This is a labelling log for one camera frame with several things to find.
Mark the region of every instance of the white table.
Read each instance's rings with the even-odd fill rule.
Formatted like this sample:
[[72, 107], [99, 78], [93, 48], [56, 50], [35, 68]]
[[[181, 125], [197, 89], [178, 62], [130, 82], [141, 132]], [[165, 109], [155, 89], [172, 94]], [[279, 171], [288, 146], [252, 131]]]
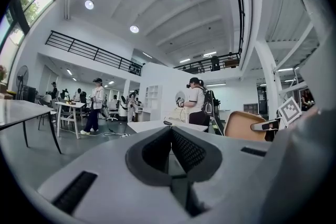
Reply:
[[[79, 109], [79, 111], [80, 111], [81, 125], [83, 125], [82, 107], [85, 104], [80, 103], [80, 102], [76, 102], [76, 104], [67, 104], [67, 103], [63, 103], [63, 102], [56, 102], [56, 104], [59, 105], [58, 122], [57, 122], [57, 137], [59, 137], [59, 127], [60, 127], [60, 124], [61, 124], [61, 120], [63, 120], [63, 121], [68, 121], [68, 124], [69, 124], [70, 121], [75, 123], [76, 137], [77, 137], [77, 139], [80, 139], [80, 136], [78, 134], [78, 128], [77, 128], [76, 109]], [[70, 115], [67, 118], [61, 117], [61, 112], [62, 112], [62, 106], [63, 105], [69, 107]]]
[[[196, 124], [190, 124], [190, 123], [184, 123], [179, 121], [173, 121], [173, 120], [167, 120], [173, 125], [180, 126], [180, 127], [186, 127], [189, 129], [197, 130], [200, 132], [205, 131], [208, 127], [203, 125], [196, 125]], [[163, 123], [163, 120], [159, 121], [144, 121], [144, 122], [129, 122], [127, 125], [132, 128], [135, 132], [140, 133], [143, 131], [148, 131], [151, 129], [159, 128], [159, 127], [165, 127], [168, 125], [165, 125]]]
[[37, 116], [48, 114], [51, 134], [52, 137], [54, 138], [54, 142], [58, 149], [58, 152], [59, 154], [61, 154], [61, 150], [55, 137], [51, 112], [52, 109], [47, 106], [30, 103], [28, 101], [0, 100], [0, 131], [22, 122], [23, 135], [25, 137], [26, 146], [28, 147], [26, 121], [33, 119]]

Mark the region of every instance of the black hair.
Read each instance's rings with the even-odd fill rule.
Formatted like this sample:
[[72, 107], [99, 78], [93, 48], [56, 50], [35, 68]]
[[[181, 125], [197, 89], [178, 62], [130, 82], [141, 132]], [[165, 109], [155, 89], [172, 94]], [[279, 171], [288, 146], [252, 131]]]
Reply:
[[189, 81], [189, 84], [190, 84], [190, 83], [199, 84], [199, 85], [201, 85], [201, 86], [204, 85], [203, 80], [199, 80], [198, 78], [191, 78], [190, 81]]

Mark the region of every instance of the floor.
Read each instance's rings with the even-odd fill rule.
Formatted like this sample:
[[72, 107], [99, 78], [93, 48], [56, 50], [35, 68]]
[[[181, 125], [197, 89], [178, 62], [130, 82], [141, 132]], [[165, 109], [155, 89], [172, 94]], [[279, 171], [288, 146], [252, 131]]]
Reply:
[[[47, 119], [45, 119], [44, 125], [41, 122], [40, 130], [38, 130], [38, 123], [39, 119], [26, 122], [29, 148], [25, 144], [22, 124], [0, 131], [1, 150], [12, 172], [34, 189], [37, 189], [49, 176], [85, 151], [109, 140], [119, 139], [118, 136], [101, 134], [99, 136], [82, 135], [82, 138], [78, 140], [75, 133], [60, 130], [60, 137], [57, 140], [62, 154], [59, 154]], [[108, 121], [107, 126], [105, 120], [99, 119], [98, 124], [98, 133], [110, 132], [109, 128], [116, 133], [135, 133], [127, 126], [127, 122]]]

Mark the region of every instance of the ceiling light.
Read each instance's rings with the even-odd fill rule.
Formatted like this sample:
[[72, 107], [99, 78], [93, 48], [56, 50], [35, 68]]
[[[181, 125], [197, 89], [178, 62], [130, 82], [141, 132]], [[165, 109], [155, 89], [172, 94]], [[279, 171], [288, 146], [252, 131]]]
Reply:
[[93, 9], [93, 7], [94, 7], [94, 4], [93, 4], [93, 2], [91, 0], [86, 0], [85, 1], [85, 8], [87, 8], [87, 9]]
[[[144, 52], [143, 52], [143, 54], [145, 54]], [[151, 56], [149, 56], [148, 54], [145, 54], [147, 57], [149, 57], [149, 58], [152, 58]]]
[[138, 26], [135, 26], [135, 25], [132, 25], [130, 27], [130, 30], [131, 30], [132, 33], [135, 33], [135, 34], [139, 32]]
[[279, 69], [278, 72], [283, 72], [283, 71], [292, 71], [292, 68], [286, 68], [286, 69]]
[[209, 55], [212, 55], [212, 54], [216, 54], [216, 53], [217, 53], [216, 51], [214, 51], [214, 52], [210, 52], [210, 53], [208, 53], [208, 54], [204, 54], [203, 57], [206, 57], [206, 56], [209, 56]]
[[226, 85], [226, 83], [220, 83], [220, 84], [211, 84], [211, 85], [207, 85], [207, 87], [213, 87], [213, 86], [222, 86], [222, 85]]
[[188, 62], [188, 61], [190, 61], [190, 59], [185, 59], [185, 60], [182, 60], [180, 62]]

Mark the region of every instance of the tree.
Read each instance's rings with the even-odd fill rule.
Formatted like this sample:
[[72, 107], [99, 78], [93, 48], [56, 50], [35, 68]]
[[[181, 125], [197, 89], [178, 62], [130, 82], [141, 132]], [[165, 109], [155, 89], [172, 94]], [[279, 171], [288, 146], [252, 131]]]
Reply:
[[[32, 0], [20, 0], [20, 1], [21, 1], [22, 8], [25, 8], [29, 4], [29, 2]], [[38, 14], [38, 10], [39, 10], [39, 5], [37, 3], [32, 3], [28, 7], [28, 9], [25, 11], [25, 17], [28, 22], [28, 25], [31, 25], [32, 21], [36, 18]], [[6, 17], [7, 17], [8, 22], [11, 24], [13, 19], [12, 19], [12, 16], [10, 15], [9, 9], [7, 9], [6, 11]], [[19, 26], [15, 25], [13, 31], [17, 32], [18, 29], [19, 29]]]

